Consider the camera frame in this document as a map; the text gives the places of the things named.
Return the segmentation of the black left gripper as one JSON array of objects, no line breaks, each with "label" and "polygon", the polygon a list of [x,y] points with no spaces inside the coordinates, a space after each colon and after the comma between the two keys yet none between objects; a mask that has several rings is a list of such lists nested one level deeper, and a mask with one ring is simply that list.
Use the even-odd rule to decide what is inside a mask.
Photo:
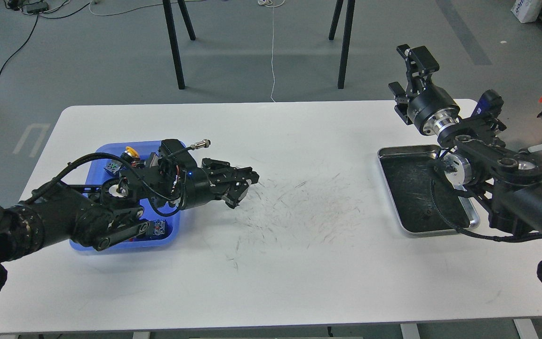
[{"label": "black left gripper", "polygon": [[260,176],[252,167],[233,167],[227,161],[205,157],[201,168],[179,167],[179,178],[182,184],[179,210],[190,210],[215,200],[222,200],[234,209],[245,198],[250,185],[258,183]]}]

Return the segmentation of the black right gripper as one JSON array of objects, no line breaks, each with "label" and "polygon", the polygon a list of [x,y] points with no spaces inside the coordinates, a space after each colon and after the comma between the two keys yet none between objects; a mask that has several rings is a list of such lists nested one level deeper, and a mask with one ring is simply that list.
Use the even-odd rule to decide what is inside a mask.
[{"label": "black right gripper", "polygon": [[[389,83],[394,96],[394,110],[405,125],[414,124],[422,135],[439,135],[456,124],[460,107],[439,86],[432,84],[431,75],[439,70],[439,63],[426,46],[411,48],[399,45],[398,53],[405,60],[408,84],[404,90],[398,81]],[[424,90],[415,97],[415,91]]]}]

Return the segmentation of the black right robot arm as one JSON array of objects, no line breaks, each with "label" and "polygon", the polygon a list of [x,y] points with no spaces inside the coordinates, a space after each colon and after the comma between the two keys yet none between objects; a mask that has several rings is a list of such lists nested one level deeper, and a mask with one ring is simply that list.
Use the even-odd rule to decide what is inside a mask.
[{"label": "black right robot arm", "polygon": [[[420,134],[435,135],[439,155],[430,161],[430,196],[435,183],[455,195],[475,198],[488,212],[489,226],[506,236],[485,236],[465,229],[449,219],[456,232],[497,242],[525,242],[542,238],[542,161],[529,153],[506,148],[498,133],[506,129],[499,120],[504,104],[494,90],[486,90],[468,118],[460,117],[454,99],[431,79],[439,64],[426,46],[407,44],[397,51],[405,61],[407,87],[389,84],[394,107],[406,125]],[[536,275],[542,283],[542,261]]]}]

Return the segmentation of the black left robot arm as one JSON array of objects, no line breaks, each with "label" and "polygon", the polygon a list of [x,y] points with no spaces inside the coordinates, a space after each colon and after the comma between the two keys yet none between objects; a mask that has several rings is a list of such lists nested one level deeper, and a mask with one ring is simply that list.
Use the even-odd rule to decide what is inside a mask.
[{"label": "black left robot arm", "polygon": [[[68,163],[30,198],[10,208],[0,206],[0,291],[8,277],[6,261],[66,240],[102,251],[142,236],[153,228],[143,216],[143,199],[163,218],[213,200],[236,208],[259,175],[251,167],[210,158],[198,165],[190,152],[209,145],[208,139],[188,146],[164,139],[146,159],[130,147],[120,156],[89,153]],[[99,185],[63,182],[74,169],[97,160],[119,164],[112,178]]]}]

